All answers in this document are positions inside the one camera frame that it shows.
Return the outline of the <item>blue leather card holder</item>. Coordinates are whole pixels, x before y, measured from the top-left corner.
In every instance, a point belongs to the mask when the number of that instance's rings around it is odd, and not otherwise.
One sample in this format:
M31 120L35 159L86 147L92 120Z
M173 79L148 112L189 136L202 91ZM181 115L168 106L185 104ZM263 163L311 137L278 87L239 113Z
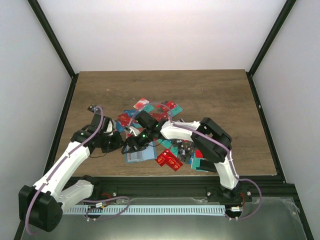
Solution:
M157 158L156 148L154 146L148 146L146 149L133 152L133 153L126 153L125 155L125 162L130 163L138 163L144 162L149 160L155 160Z

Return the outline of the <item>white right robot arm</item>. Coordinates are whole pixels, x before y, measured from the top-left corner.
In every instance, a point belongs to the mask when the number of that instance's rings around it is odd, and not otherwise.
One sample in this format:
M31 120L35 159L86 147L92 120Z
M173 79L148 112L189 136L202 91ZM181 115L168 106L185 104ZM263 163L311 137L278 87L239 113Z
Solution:
M124 141L122 154L142 151L154 140L192 142L204 157L198 169L218 173L223 198L232 202L240 196L241 184L232 158L232 138L212 119L205 117L201 121L178 122L169 118L158 121L144 110L134 119L143 130L127 128L130 137Z

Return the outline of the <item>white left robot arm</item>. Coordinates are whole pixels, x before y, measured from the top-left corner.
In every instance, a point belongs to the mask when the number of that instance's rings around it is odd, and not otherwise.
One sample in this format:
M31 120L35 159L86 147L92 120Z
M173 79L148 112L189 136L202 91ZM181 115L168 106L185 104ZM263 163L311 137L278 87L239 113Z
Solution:
M18 193L19 217L25 230L35 235L30 226L51 232L61 221L63 213L79 202L97 203L102 196L100 182L88 175L65 188L77 168L95 149L113 152L123 146L116 131L116 122L103 114L94 114L90 124L76 131L66 150L48 172L32 186L23 186Z

